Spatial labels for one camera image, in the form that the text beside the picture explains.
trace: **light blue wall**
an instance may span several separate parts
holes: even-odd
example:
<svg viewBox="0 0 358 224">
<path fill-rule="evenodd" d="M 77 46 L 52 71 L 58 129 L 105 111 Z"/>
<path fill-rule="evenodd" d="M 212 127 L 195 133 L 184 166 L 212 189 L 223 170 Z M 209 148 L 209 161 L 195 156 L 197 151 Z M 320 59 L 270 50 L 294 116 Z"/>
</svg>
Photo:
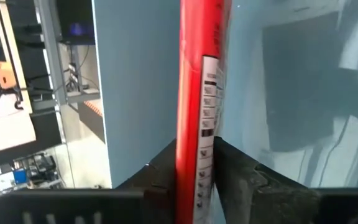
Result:
<svg viewBox="0 0 358 224">
<path fill-rule="evenodd" d="M 93 10 L 117 187 L 176 137 L 180 1 L 94 0 Z"/>
</svg>

